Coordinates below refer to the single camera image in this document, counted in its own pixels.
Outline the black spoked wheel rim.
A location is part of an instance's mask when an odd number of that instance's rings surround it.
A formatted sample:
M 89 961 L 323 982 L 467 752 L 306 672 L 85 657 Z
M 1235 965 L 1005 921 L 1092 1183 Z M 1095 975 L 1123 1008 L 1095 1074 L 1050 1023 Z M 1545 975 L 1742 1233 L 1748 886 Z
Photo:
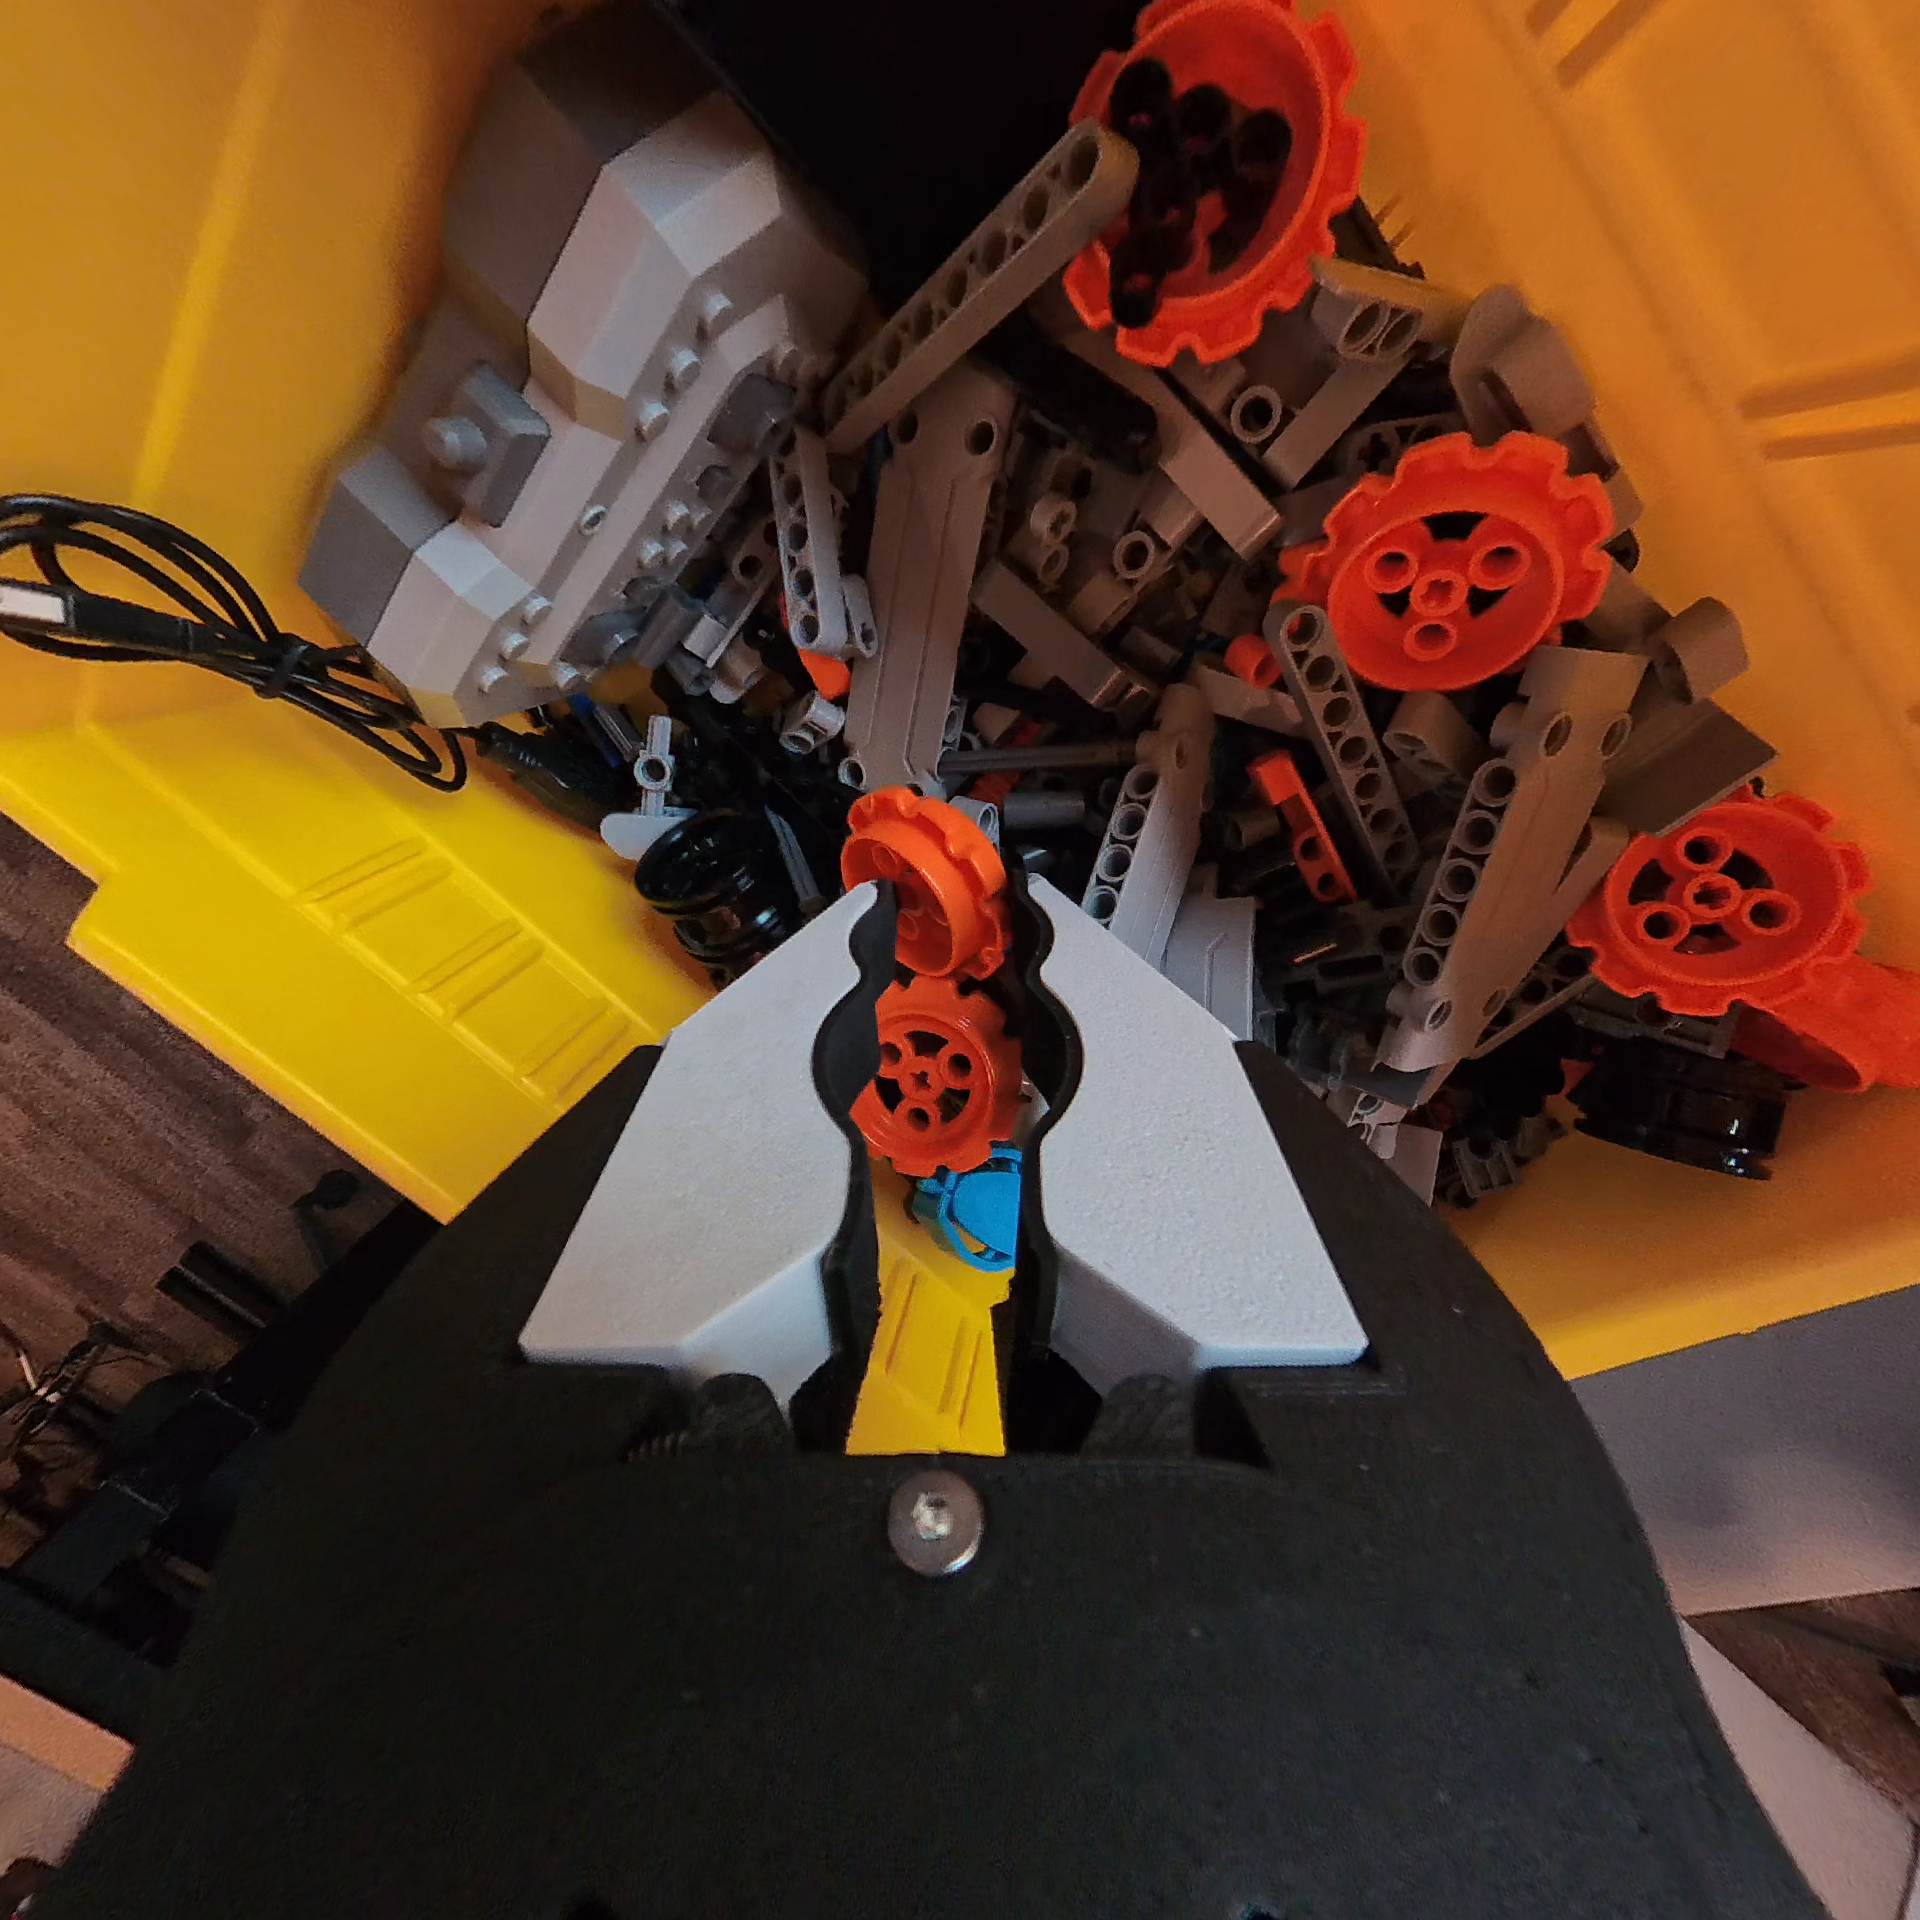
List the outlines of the black spoked wheel rim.
M 764 810 L 714 807 L 643 851 L 635 891 L 716 989 L 803 929 L 799 896 Z

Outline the large grey motor block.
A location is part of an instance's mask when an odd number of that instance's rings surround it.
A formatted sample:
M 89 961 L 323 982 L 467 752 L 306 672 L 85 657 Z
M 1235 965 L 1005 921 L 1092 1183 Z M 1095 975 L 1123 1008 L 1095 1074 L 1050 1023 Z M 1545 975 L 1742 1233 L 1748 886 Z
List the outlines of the large grey motor block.
M 583 688 L 833 367 L 849 224 L 644 5 L 521 51 L 473 121 L 443 288 L 302 589 L 437 729 Z

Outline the orange wheel with black pins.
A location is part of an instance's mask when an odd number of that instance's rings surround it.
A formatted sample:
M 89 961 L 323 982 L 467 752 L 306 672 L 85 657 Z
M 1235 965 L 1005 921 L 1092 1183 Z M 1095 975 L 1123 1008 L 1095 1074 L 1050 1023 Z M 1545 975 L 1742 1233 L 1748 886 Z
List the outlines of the orange wheel with black pins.
M 1348 35 L 1289 1 L 1158 1 L 1133 45 L 1105 51 L 1070 119 L 1095 119 L 1138 153 L 1131 199 L 1065 267 L 1062 288 L 1117 352 L 1167 367 L 1258 339 L 1274 311 L 1310 294 L 1331 222 L 1359 186 L 1364 128 L 1347 101 Z

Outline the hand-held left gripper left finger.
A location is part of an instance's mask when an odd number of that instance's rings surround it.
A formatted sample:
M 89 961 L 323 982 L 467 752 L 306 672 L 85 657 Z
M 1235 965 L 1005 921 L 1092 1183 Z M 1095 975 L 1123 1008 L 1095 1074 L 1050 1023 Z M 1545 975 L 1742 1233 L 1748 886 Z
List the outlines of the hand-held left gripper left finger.
M 871 1153 L 895 886 L 857 881 L 677 1025 L 519 1335 L 541 1362 L 755 1375 L 844 1449 L 879 1320 Z

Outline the black rubber tire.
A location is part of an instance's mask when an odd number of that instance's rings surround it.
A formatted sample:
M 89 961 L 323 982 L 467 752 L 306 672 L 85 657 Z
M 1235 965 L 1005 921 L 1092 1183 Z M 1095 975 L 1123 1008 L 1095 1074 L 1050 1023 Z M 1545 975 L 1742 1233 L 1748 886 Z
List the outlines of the black rubber tire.
M 1788 1074 L 1745 1057 L 1617 1040 L 1569 1091 L 1578 1130 L 1738 1178 L 1772 1177 L 1790 1094 Z

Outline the yellow plastic bin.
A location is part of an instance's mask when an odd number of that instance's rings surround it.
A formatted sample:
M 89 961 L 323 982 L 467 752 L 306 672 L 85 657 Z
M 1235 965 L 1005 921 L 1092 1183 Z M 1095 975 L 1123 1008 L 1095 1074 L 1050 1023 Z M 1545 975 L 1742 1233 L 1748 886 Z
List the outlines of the yellow plastic bin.
M 201 535 L 283 622 L 540 5 L 5 5 L 5 489 Z M 1713 594 L 1724 694 L 1863 849 L 1915 965 L 1915 5 L 1334 5 L 1364 199 L 1569 336 Z M 99 881 L 75 945 L 449 1218 L 690 1013 L 625 870 L 190 667 L 5 643 L 7 810 Z M 1461 1224 L 1569 1375 L 1915 1282 L 1915 1099 L 1795 1102 L 1770 1183 L 1570 1138 Z

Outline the small orange gear wheel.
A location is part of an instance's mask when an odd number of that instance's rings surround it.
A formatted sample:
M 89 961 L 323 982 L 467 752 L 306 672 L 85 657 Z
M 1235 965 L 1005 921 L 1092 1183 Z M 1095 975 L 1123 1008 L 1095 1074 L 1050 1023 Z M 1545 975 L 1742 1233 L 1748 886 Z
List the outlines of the small orange gear wheel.
M 923 975 L 989 978 L 1005 959 L 1005 869 L 993 838 L 958 807 L 903 783 L 862 794 L 839 855 L 844 883 L 895 889 L 895 959 Z
M 1022 1049 L 996 1000 L 954 975 L 910 975 L 876 1006 L 879 1065 L 853 1105 L 903 1177 L 980 1168 L 1022 1113 Z

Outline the pile of building pieces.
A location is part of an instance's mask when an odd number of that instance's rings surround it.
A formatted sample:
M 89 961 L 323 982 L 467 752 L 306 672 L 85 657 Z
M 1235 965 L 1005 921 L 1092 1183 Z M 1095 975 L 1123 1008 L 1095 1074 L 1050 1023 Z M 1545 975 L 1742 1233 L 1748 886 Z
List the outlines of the pile of building pieces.
M 1044 877 L 1235 1032 L 1278 1138 L 1332 1125 L 1334 1170 L 1366 1192 L 1396 1174 L 1470 1209 L 1561 1111 L 1578 1128 L 1569 1091 L 1609 1042 L 1745 1057 L 1745 1003 L 1622 997 L 1566 934 L 1637 833 L 1782 794 L 1770 743 L 1718 701 L 1745 630 L 1718 599 L 1668 607 L 1642 582 L 1638 495 L 1563 333 L 1513 286 L 1459 294 L 1343 256 L 1353 203 L 1310 294 L 1235 355 L 1123 355 L 1065 267 L 1135 178 L 1126 138 L 1070 119 L 775 427 L 757 509 L 690 586 L 615 607 L 638 642 L 619 656 L 662 683 L 653 731 L 689 731 L 692 771 L 662 794 L 727 801 L 601 832 L 639 861 L 697 810 L 764 810 L 807 926 L 850 889 L 862 794 L 943 799 L 1005 869 L 1005 959 L 955 981 L 1020 1042 L 1012 1144 L 1042 1114 L 1012 902 Z M 1287 559 L 1358 480 L 1450 433 L 1558 441 L 1614 504 L 1611 567 L 1517 670 L 1380 688 L 1289 594 Z

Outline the black metal frame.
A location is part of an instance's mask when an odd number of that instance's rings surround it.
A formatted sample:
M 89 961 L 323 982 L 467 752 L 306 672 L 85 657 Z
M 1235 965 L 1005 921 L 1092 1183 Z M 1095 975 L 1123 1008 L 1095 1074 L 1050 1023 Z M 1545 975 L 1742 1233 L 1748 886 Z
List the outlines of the black metal frame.
M 398 1200 L 290 1301 L 195 1242 L 161 1291 L 238 1331 L 214 1368 L 145 1383 L 78 1504 L 3 1578 L 3 1672 L 133 1737 L 188 1638 L 273 1442 L 441 1224 Z

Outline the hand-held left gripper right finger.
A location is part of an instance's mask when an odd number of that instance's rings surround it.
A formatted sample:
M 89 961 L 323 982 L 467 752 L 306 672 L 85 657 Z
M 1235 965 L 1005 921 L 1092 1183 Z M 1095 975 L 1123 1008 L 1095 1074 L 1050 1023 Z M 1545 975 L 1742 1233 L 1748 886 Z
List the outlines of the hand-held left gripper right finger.
M 1002 1423 L 1076 1451 L 1129 1392 L 1347 1383 L 1370 1338 L 1242 1057 L 1202 1000 L 1044 877 L 1015 886 L 1042 1114 L 1023 1150 Z

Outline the large orange gear wheel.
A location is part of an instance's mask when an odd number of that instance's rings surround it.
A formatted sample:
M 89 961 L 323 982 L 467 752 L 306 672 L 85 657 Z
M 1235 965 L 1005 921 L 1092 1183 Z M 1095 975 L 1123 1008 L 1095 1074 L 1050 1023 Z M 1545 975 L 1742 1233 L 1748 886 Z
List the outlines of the large orange gear wheel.
M 1849 952 L 1801 992 L 1747 1006 L 1732 1051 L 1806 1087 L 1917 1087 L 1917 973 Z
M 1551 439 L 1470 433 L 1407 447 L 1287 557 L 1287 591 L 1321 606 L 1350 672 L 1380 688 L 1455 690 L 1501 677 L 1591 611 L 1614 504 Z
M 1595 978 L 1681 1017 L 1772 1010 L 1860 945 L 1860 849 L 1797 797 L 1742 791 L 1667 832 L 1642 832 L 1572 913 Z

